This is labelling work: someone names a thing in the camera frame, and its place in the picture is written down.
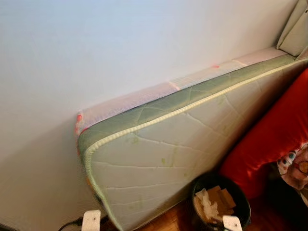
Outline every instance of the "red cushion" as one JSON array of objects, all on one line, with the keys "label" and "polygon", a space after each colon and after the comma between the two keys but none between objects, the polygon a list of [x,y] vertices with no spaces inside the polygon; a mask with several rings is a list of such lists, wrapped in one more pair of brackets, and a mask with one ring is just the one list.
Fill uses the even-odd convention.
[{"label": "red cushion", "polygon": [[308,141],[308,69],[232,150],[220,173],[248,198],[262,194],[267,163]]}]

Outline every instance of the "mattress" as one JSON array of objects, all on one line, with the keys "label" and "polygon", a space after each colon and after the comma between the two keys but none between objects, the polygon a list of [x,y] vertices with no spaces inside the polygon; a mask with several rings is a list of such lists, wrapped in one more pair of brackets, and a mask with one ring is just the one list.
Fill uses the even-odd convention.
[{"label": "mattress", "polygon": [[87,177],[112,222],[133,230],[186,198],[191,181],[211,171],[306,66],[281,54],[200,83],[179,79],[170,95],[77,126]]}]

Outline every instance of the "trash can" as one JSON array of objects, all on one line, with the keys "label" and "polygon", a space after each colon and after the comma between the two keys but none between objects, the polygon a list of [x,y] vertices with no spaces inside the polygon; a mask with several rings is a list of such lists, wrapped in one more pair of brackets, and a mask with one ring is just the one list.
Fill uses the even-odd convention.
[{"label": "trash can", "polygon": [[246,199],[244,193],[240,189],[240,187],[235,184],[232,180],[220,176],[216,173],[205,173],[194,180],[193,187],[192,187],[192,194],[191,194],[191,202],[194,207],[194,222],[193,225],[197,230],[202,231],[224,231],[223,228],[217,228],[214,229],[215,226],[212,224],[207,224],[205,221],[203,221],[193,204],[193,199],[195,197],[195,194],[202,189],[209,190],[211,188],[214,188],[215,186],[219,185],[222,189],[227,189],[229,194],[232,196],[234,202],[236,203],[236,207],[233,208],[234,214],[232,216],[237,216],[241,222],[242,229],[245,230],[245,228],[250,224],[250,205],[248,200]]}]

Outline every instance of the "electrical cord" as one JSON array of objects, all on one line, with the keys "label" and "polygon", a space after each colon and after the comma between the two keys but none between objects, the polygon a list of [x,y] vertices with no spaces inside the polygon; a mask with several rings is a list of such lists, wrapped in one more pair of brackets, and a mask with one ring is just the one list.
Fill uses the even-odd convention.
[{"label": "electrical cord", "polygon": [[66,228],[66,227],[68,227],[68,226],[71,226],[71,225],[81,226],[81,225],[82,225],[82,220],[83,220],[83,217],[80,217],[80,218],[78,218],[77,220],[68,222],[68,223],[66,223],[65,225],[63,225],[63,226],[59,229],[59,231],[62,231],[64,228]]},{"label": "electrical cord", "polygon": [[[58,231],[62,231],[63,229],[65,229],[66,227],[71,226],[71,225],[82,226],[82,220],[83,220],[83,217],[80,217],[77,220],[68,222],[65,225],[63,225]],[[100,224],[102,225],[102,224],[106,223],[108,220],[109,220],[108,216],[105,216],[101,219]]]}]

